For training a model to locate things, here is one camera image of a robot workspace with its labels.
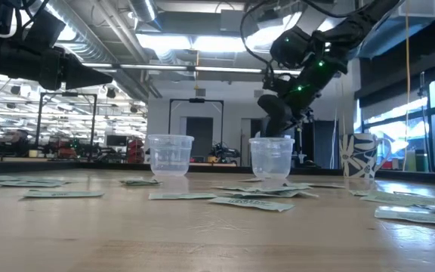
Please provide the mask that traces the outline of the red cart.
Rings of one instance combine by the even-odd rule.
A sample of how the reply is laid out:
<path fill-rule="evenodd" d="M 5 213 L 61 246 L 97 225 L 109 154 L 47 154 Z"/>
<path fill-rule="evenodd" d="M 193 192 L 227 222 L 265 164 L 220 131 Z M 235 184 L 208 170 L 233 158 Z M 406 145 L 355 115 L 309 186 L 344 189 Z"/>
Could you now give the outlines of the red cart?
<path fill-rule="evenodd" d="M 141 164 L 145 159 L 144 143 L 140 138 L 130 140 L 127 144 L 127 163 Z"/>

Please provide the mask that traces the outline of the bright ceiling panel light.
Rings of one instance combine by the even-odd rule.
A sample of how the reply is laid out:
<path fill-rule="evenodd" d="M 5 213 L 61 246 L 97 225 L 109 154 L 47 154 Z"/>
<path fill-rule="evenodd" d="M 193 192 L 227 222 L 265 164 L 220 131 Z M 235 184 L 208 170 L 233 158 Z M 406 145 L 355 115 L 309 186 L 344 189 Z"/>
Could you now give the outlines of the bright ceiling panel light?
<path fill-rule="evenodd" d="M 197 50 L 204 52 L 243 52 L 245 47 L 241 38 L 224 36 L 176 36 L 137 34 L 143 48 L 164 53 L 172 50 Z"/>

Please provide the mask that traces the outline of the green bottle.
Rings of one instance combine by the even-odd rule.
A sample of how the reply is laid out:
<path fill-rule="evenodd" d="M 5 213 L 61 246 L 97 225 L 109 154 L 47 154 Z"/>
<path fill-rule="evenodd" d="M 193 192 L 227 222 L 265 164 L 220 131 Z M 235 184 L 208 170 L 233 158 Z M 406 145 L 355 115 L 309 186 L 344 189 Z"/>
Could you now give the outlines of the green bottle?
<path fill-rule="evenodd" d="M 415 166 L 417 172 L 429 172 L 428 156 L 425 150 L 415 151 Z"/>

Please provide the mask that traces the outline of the blue white floral mug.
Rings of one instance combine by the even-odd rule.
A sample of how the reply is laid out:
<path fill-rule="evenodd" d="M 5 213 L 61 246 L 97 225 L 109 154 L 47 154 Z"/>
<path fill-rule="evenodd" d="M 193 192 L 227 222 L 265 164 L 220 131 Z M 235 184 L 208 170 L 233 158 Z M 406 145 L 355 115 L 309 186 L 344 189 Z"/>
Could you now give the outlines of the blue white floral mug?
<path fill-rule="evenodd" d="M 378 163 L 378 147 L 384 144 L 388 151 L 381 163 Z M 376 172 L 391 156 L 391 142 L 378 138 L 374 134 L 343 134 L 340 137 L 339 154 L 345 178 L 373 180 Z"/>

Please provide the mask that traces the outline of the black gantry frame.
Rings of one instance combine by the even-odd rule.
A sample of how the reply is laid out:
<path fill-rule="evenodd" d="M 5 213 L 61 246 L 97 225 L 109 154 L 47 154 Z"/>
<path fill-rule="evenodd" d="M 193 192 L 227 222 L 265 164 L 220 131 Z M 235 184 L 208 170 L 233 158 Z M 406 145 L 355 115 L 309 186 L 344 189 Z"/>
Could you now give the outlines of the black gantry frame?
<path fill-rule="evenodd" d="M 39 146 L 39 138 L 40 138 L 40 131 L 41 131 L 41 120 L 42 120 L 42 109 L 44 105 L 46 105 L 46 102 L 44 102 L 44 98 L 46 95 L 55 97 L 55 96 L 62 96 L 62 97 L 93 97 L 94 102 L 90 103 L 92 111 L 92 119 L 91 119 L 91 138 L 90 138 L 90 145 L 91 147 L 94 146 L 94 129 L 95 129 L 95 121 L 96 121 L 96 113 L 97 113 L 97 95 L 96 94 L 84 94 L 84 93 L 78 93 L 78 92 L 71 92 L 71 91 L 56 91 L 54 93 L 50 92 L 41 92 L 40 98 L 39 98 L 39 111 L 37 113 L 37 126 L 36 126 L 36 134 L 35 134 L 35 143 L 34 147 Z"/>
<path fill-rule="evenodd" d="M 183 98 L 171 98 L 169 100 L 169 104 L 168 104 L 168 134 L 171 133 L 171 116 L 172 116 L 172 104 L 174 101 L 183 101 L 183 102 L 188 102 L 191 104 L 205 104 L 205 103 L 219 103 L 221 105 L 221 135 L 220 135 L 220 143 L 222 145 L 222 143 L 224 142 L 224 100 L 209 100 L 209 99 L 205 99 L 205 98 L 199 98 L 199 97 L 195 97 L 195 98 L 188 98 L 188 99 L 183 99 Z"/>

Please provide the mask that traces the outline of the small black monitor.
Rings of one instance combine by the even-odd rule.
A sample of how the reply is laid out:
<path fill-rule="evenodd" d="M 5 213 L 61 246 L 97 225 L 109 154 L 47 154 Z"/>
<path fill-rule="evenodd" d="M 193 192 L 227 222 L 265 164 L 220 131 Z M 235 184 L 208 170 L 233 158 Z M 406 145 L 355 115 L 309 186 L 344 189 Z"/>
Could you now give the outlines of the small black monitor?
<path fill-rule="evenodd" d="M 126 147 L 127 137 L 124 135 L 107 135 L 106 145 L 108 147 Z"/>

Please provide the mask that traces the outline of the clear plastic cup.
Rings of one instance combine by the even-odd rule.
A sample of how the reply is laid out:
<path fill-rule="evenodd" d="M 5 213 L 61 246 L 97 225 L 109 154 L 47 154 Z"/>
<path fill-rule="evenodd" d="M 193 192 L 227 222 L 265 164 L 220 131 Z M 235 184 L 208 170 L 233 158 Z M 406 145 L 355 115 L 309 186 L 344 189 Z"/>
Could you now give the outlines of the clear plastic cup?
<path fill-rule="evenodd" d="M 194 137 L 179 134 L 151 134 L 150 168 L 158 176 L 184 176 L 190 167 Z"/>
<path fill-rule="evenodd" d="M 251 167 L 257 178 L 285 179 L 292 167 L 291 138 L 251 138 Z"/>

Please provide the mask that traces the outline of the person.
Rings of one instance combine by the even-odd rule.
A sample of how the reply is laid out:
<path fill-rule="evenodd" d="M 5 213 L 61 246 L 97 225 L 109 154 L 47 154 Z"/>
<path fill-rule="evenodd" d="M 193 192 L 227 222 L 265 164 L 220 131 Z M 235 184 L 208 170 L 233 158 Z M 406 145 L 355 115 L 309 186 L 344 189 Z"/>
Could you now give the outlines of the person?
<path fill-rule="evenodd" d="M 29 152 L 29 134 L 25 130 L 17 129 L 13 132 L 11 147 L 16 156 L 27 156 Z"/>

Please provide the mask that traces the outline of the grey ceiling box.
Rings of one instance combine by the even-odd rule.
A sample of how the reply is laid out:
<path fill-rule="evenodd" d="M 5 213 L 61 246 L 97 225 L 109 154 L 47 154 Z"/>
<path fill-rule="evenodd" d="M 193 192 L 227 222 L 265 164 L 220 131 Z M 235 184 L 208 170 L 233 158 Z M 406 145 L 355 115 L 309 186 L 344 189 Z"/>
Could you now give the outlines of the grey ceiling box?
<path fill-rule="evenodd" d="M 223 32 L 238 33 L 244 15 L 245 13 L 243 11 L 222 9 L 220 30 Z M 243 31 L 245 35 L 250 35 L 258 30 L 259 28 L 257 23 L 254 21 L 251 15 L 248 15 L 243 23 Z"/>

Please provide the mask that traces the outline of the black aluminium table frame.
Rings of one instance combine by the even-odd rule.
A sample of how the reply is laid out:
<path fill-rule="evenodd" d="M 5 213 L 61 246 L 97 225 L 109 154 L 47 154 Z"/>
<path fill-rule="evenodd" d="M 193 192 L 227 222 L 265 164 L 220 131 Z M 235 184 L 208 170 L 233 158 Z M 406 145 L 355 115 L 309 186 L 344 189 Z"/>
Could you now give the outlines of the black aluminium table frame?
<path fill-rule="evenodd" d="M 150 166 L 146 164 L 115 164 L 98 162 L 0 162 L 0 174 L 16 172 L 43 172 L 51 170 L 70 170 L 70 169 L 98 169 L 98 170 L 123 170 L 123 171 L 144 171 L 149 172 Z M 250 167 L 235 166 L 204 166 L 191 165 L 189 172 L 202 173 L 224 173 L 224 174 L 251 174 Z M 399 172 L 380 170 L 375 174 L 376 179 L 410 181 L 425 184 L 435 184 L 435 173 L 424 172 Z"/>

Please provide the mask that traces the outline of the black background robot arms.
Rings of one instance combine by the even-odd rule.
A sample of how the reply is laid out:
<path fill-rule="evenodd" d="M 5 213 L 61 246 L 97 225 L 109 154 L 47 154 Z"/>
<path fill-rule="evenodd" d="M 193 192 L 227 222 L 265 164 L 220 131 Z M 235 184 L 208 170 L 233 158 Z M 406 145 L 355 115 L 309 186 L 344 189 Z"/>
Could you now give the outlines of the black background robot arms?
<path fill-rule="evenodd" d="M 42 148 L 45 157 L 53 155 L 56 159 L 88 159 L 101 151 L 99 143 L 83 143 L 79 138 L 50 137 Z"/>

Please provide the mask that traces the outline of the black cabinet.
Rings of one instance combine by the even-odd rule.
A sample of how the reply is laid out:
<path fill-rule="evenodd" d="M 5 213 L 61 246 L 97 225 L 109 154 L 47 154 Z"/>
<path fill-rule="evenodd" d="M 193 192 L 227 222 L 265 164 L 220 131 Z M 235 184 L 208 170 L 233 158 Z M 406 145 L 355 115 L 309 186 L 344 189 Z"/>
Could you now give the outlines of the black cabinet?
<path fill-rule="evenodd" d="M 334 131 L 333 121 L 317 120 L 313 124 L 313 157 L 320 168 L 339 168 L 338 133 Z"/>

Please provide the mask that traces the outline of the long ceiling strip light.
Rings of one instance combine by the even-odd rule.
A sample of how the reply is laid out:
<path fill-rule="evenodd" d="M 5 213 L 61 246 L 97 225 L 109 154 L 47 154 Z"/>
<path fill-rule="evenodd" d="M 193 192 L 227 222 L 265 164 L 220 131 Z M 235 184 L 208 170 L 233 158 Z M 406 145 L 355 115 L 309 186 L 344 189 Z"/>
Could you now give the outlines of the long ceiling strip light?
<path fill-rule="evenodd" d="M 217 66 L 181 66 L 181 65 L 157 65 L 157 64 L 120 64 L 120 63 L 83 63 L 84 66 L 100 70 L 155 70 L 172 72 L 216 72 L 216 73 L 245 73 L 265 74 L 265 69 L 217 67 Z"/>

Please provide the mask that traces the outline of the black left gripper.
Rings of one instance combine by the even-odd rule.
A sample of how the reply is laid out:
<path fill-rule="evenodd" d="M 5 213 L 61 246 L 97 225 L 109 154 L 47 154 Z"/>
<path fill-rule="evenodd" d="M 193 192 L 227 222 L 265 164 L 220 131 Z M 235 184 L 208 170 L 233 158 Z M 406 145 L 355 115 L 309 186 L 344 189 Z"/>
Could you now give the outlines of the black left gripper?
<path fill-rule="evenodd" d="M 112 76 L 84 66 L 73 54 L 66 55 L 64 48 L 47 42 L 18 42 L 16 49 L 16 72 L 14 78 L 38 82 L 40 86 L 56 90 L 63 81 L 66 89 L 105 85 L 113 81 Z"/>

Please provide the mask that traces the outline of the white ceiling air unit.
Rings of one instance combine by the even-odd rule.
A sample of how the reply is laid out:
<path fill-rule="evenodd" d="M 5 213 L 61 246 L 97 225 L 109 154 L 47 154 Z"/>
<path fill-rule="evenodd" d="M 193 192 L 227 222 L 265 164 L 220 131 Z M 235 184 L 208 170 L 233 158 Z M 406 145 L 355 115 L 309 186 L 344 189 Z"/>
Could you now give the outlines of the white ceiling air unit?
<path fill-rule="evenodd" d="M 405 0 L 363 42 L 361 58 L 382 55 L 435 20 L 435 0 Z"/>

